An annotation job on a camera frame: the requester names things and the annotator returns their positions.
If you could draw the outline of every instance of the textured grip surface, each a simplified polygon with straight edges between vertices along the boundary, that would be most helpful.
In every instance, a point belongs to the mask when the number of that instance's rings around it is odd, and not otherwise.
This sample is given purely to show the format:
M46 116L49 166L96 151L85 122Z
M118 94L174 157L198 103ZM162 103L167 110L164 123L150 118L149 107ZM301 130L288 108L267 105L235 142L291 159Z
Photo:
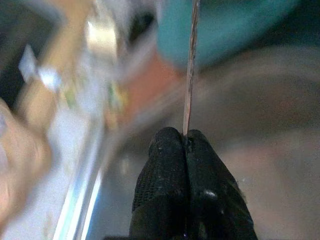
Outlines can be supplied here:
M185 150L180 133L166 127L150 143L134 193L130 236L169 239L183 235L187 199Z

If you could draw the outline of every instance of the orange object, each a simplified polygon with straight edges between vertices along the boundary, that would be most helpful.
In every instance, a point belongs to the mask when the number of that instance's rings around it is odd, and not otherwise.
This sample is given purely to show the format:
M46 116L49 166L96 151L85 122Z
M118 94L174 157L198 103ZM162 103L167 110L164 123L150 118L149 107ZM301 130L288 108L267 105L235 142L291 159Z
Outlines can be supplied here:
M170 63L161 59L156 51L144 70L134 75L124 88L128 91L125 119L131 120L140 111L152 105L183 76Z

